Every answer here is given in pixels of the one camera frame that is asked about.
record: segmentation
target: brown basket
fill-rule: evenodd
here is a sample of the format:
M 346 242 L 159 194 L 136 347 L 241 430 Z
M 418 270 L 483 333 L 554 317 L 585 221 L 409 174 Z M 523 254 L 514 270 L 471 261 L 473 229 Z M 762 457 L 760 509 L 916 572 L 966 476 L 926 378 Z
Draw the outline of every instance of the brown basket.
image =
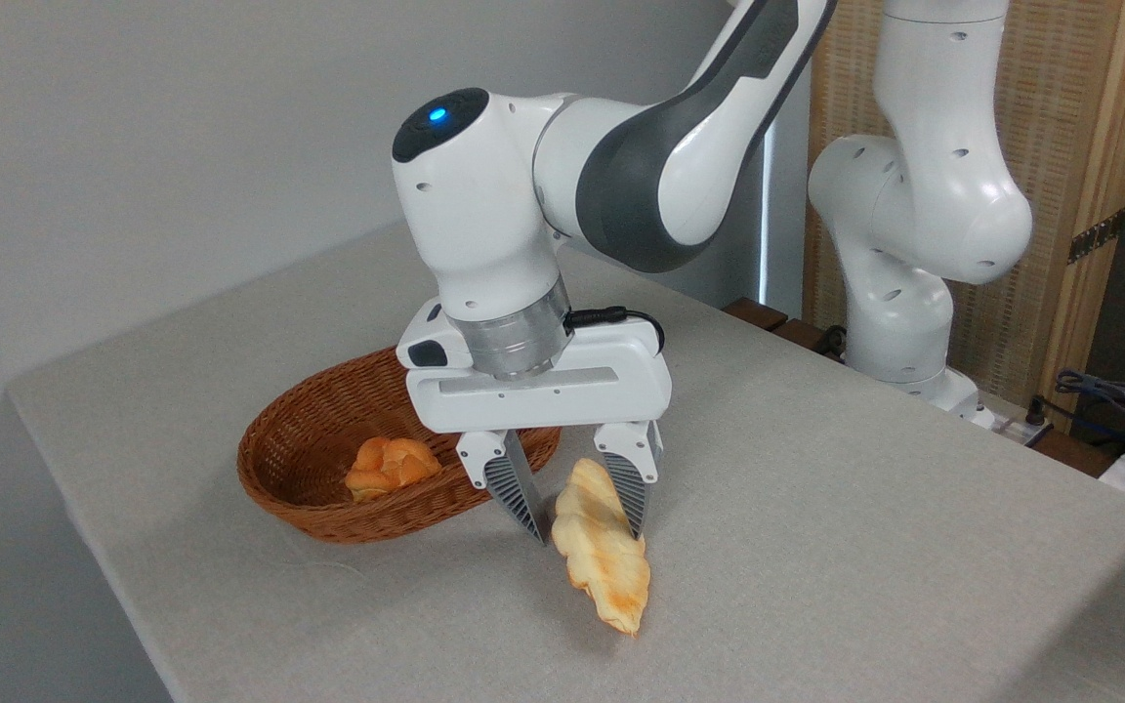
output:
M 344 475 L 372 436 L 411 436 L 441 461 L 441 472 L 382 497 L 353 503 Z M 520 432 L 532 470 L 558 449 L 558 427 Z M 472 488 L 454 434 L 433 434 L 406 395 L 406 369 L 381 349 L 313 375 L 278 397 L 246 427 L 237 477 L 254 503 L 324 542 L 363 543 L 402 537 L 488 499 Z

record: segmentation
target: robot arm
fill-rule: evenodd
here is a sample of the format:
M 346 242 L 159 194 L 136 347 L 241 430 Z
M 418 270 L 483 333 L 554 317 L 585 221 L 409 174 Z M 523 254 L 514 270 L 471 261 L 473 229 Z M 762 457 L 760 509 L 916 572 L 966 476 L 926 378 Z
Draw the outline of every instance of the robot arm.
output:
M 514 430 L 598 425 L 637 537 L 670 393 L 656 323 L 572 315 L 558 244 L 580 236 L 645 271 L 699 254 L 835 1 L 744 0 L 691 83 L 656 106 L 471 88 L 397 132 L 398 199 L 439 289 L 397 346 L 411 403 L 434 432 L 462 433 L 471 484 L 536 538 L 548 515 Z
M 745 0 L 683 92 L 651 107 L 465 89 L 394 139 L 394 179 L 447 315 L 490 321 L 558 279 L 550 228 L 620 262 L 683 265 L 800 74 L 835 0 Z
M 992 115 L 1009 0 L 884 0 L 875 97 L 897 138 L 843 137 L 810 174 L 847 290 L 847 363 L 963 418 L 978 391 L 946 369 L 952 298 L 1032 236 Z

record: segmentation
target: gray wall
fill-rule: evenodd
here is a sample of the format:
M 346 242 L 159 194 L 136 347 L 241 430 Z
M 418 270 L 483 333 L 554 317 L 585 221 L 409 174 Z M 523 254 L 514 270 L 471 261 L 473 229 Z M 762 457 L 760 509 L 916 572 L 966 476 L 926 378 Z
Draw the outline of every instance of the gray wall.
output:
M 166 697 L 3 403 L 9 379 L 400 218 L 388 143 L 424 99 L 660 99 L 728 11 L 0 1 L 0 700 Z

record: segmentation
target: gray tablecloth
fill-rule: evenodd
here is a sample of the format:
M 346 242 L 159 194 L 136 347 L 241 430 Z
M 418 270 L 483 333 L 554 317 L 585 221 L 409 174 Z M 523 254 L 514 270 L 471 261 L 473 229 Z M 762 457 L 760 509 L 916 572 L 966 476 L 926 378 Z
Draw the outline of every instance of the gray tablecloth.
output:
M 397 340 L 405 226 L 18 379 L 10 396 L 177 700 L 1125 700 L 1125 494 L 692 299 L 561 253 L 668 333 L 638 640 L 493 503 L 318 543 L 237 484 L 300 379 Z M 539 477 L 552 495 L 591 431 Z

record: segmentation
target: bread roll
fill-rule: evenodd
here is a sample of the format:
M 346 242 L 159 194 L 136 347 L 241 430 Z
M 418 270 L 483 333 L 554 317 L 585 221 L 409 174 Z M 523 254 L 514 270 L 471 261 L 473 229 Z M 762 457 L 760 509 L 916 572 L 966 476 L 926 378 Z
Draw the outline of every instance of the bread roll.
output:
M 601 463 L 580 459 L 555 507 L 551 535 L 572 586 L 593 597 L 603 622 L 637 637 L 648 603 L 645 538 L 631 535 L 611 476 Z
M 423 441 L 372 436 L 359 447 L 344 486 L 356 502 L 379 498 L 395 488 L 412 485 L 441 471 L 441 462 Z

